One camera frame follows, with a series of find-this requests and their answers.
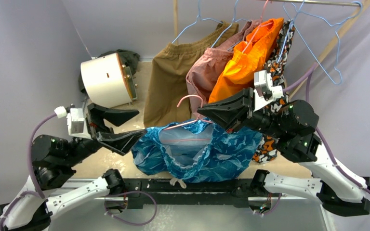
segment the white cylinder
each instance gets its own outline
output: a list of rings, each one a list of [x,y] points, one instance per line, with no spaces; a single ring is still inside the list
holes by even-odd
[[[80,69],[93,103],[110,108],[132,101],[117,53],[82,62]]]

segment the white wall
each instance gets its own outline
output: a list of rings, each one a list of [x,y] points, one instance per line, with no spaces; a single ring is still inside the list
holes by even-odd
[[[172,1],[132,0],[118,4],[114,0],[63,0],[72,21],[93,55],[112,49],[128,49],[143,58],[152,58],[174,39]],[[257,19],[263,1],[241,0],[238,16]],[[203,0],[202,16],[229,21],[234,1]],[[284,17],[282,4],[269,4],[264,19]],[[354,10],[351,7],[305,5],[304,10],[317,13],[336,23]],[[192,23],[197,15],[197,0],[179,1],[179,28]],[[300,15],[297,27],[316,55],[334,36],[334,30],[316,18]],[[215,23],[202,22],[180,38],[180,43],[196,41],[213,30]],[[313,75],[311,104],[320,115],[320,129],[335,155],[357,174],[370,176],[370,8],[343,38],[339,68],[344,83],[333,85],[318,69]],[[330,74],[335,56],[323,62]],[[289,54],[285,76],[288,82],[298,79],[311,65],[313,58],[296,34]],[[303,92],[297,98],[303,98]],[[370,230],[370,216],[337,218],[338,230]]]
[[[60,0],[0,0],[0,204],[26,181],[35,125],[58,106],[81,105],[77,79],[89,58]],[[66,138],[66,121],[41,133]]]

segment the wooden pole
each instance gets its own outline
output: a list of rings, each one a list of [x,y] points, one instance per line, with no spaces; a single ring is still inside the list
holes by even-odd
[[[358,20],[358,18],[362,15],[362,13],[364,13],[364,11],[366,11],[366,9],[370,6],[370,0],[363,0],[362,1],[362,5],[363,5],[363,8],[362,8],[362,12],[359,13],[359,15],[355,18],[352,18],[352,19],[349,19],[348,21],[346,21],[343,26],[338,30],[338,35],[340,36],[340,38],[342,38],[346,33],[347,31],[352,27],[352,25]],[[359,10],[356,10],[352,13],[351,16],[354,16],[358,13]],[[328,45],[324,48],[324,50],[321,52],[321,54],[318,56],[318,60],[321,62],[323,62],[323,60],[327,57],[327,55],[332,51],[332,49],[334,49],[335,46],[337,46],[338,44],[338,39],[336,36],[334,36],[333,39],[331,39],[331,41],[328,43]],[[306,83],[307,79],[304,80],[302,83],[300,83],[299,86],[297,86],[294,91],[290,94],[290,97],[289,98],[292,98],[297,92],[298,90],[302,87],[302,85],[304,85],[304,83]]]
[[[176,38],[178,36],[178,0],[173,0],[173,31]]]

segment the blue patterned garment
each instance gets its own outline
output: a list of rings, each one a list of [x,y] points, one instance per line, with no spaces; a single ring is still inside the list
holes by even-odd
[[[132,148],[140,171],[147,175],[168,171],[194,183],[234,179],[249,166],[262,138],[248,128],[228,134],[217,124],[202,121],[163,131],[177,124],[146,129]]]

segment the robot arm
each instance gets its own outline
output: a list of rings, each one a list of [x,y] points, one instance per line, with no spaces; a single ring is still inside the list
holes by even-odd
[[[370,178],[356,175],[337,160],[343,171],[362,185],[360,188],[336,168],[315,134],[319,117],[311,105],[295,100],[272,113],[264,107],[282,96],[281,86],[273,87],[265,70],[255,73],[254,84],[255,89],[247,88],[228,99],[206,104],[198,113],[227,132],[248,127],[278,139],[281,155],[309,169],[315,178],[297,179],[258,170],[252,184],[269,193],[287,193],[318,201],[326,210],[340,216],[369,214],[370,201],[363,189],[370,190]]]
[[[0,205],[1,230],[43,230],[51,219],[88,200],[107,195],[110,190],[121,188],[121,175],[110,169],[87,186],[48,198],[74,175],[73,166],[101,147],[125,155],[146,131],[114,134],[112,128],[104,124],[104,119],[120,126],[138,113],[137,110],[115,110],[90,104],[85,117],[82,108],[69,108],[67,127],[69,134],[74,136],[72,141],[40,135],[32,144],[32,165],[44,198],[38,195],[29,176],[15,199]]]

